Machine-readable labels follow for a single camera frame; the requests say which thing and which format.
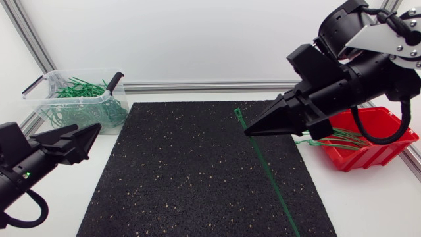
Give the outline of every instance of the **black cable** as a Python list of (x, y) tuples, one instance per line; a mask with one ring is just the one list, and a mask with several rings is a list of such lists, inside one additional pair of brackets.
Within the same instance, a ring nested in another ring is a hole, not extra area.
[(396, 34), (404, 37), (407, 43), (415, 41), (414, 35), (411, 32), (409, 26), (405, 22), (396, 16), (395, 13), (391, 13), (386, 9), (369, 9), (367, 7), (361, 7), (362, 11), (370, 15), (377, 15), (380, 23), (386, 23)]
[(355, 124), (357, 125), (358, 129), (360, 130), (361, 134), (367, 138), (368, 141), (375, 143), (375, 144), (390, 144), (392, 142), (396, 142), (401, 136), (407, 131), (410, 122), (410, 100), (403, 99), (401, 100), (401, 111), (402, 111), (402, 121), (401, 125), (399, 126), (398, 130), (391, 136), (387, 138), (376, 138), (371, 136), (362, 125), (360, 120), (357, 106), (351, 107), (351, 112), (353, 114)]
[(47, 202), (37, 193), (32, 190), (26, 191), (26, 193), (39, 205), (41, 208), (41, 215), (35, 221), (21, 221), (15, 218), (10, 218), (9, 225), (18, 228), (33, 228), (42, 224), (48, 216), (48, 205)]

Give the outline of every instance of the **black rubber mat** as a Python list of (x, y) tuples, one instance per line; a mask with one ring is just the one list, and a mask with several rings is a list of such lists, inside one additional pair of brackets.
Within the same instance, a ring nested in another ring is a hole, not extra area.
[[(268, 103), (135, 103), (78, 236), (294, 236), (234, 115)], [(257, 142), (301, 236), (335, 236), (292, 137)]]

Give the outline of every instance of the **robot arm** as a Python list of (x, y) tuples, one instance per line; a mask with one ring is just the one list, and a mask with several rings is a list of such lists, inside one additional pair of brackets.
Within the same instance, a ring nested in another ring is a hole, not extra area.
[[(375, 25), (369, 15), (382, 24)], [(369, 9), (363, 0), (348, 0), (322, 23), (314, 45), (302, 45), (287, 59), (301, 77), (279, 95), (245, 134), (296, 134), (308, 130), (314, 140), (333, 134), (329, 117), (351, 108), (361, 133), (371, 142), (398, 140), (410, 122), (410, 99), (420, 93), (421, 8), (400, 18), (383, 9)], [(341, 64), (339, 60), (350, 61)], [(374, 138), (364, 129), (357, 105), (386, 94), (400, 101), (402, 123), (388, 138)]]
[[(47, 203), (30, 188), (59, 163), (73, 165), (89, 159), (87, 153), (100, 129), (100, 124), (81, 129), (71, 125), (26, 140), (17, 123), (0, 124), (0, 229), (8, 224), (32, 228), (47, 218)], [(25, 192), (41, 208), (41, 215), (35, 221), (14, 219), (4, 212)]]

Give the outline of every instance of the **white table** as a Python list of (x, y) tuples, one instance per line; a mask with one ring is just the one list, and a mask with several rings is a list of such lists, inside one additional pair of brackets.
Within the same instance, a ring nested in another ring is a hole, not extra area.
[[(128, 95), (128, 99), (131, 105), (272, 100), (276, 96), (277, 93), (175, 93)], [(50, 214), (42, 225), (27, 230), (8, 226), (0, 231), (0, 236), (75, 236), (116, 139), (117, 136), (99, 136), (89, 161), (59, 165), (34, 186), (49, 204)], [(399, 157), (385, 167), (344, 173), (335, 169), (320, 147), (299, 144), (298, 148), (338, 236), (421, 236), (421, 183)], [(39, 216), (39, 207), (25, 195), (7, 213), (33, 220)]]

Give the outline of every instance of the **white wall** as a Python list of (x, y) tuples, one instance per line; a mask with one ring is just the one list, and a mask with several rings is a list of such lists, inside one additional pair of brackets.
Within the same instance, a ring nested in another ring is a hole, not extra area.
[(0, 5), (0, 124), (21, 123), (32, 111), (21, 93), (43, 73)]
[(298, 80), (286, 57), (342, 2), (22, 1), (58, 68), (117, 66), (129, 82)]

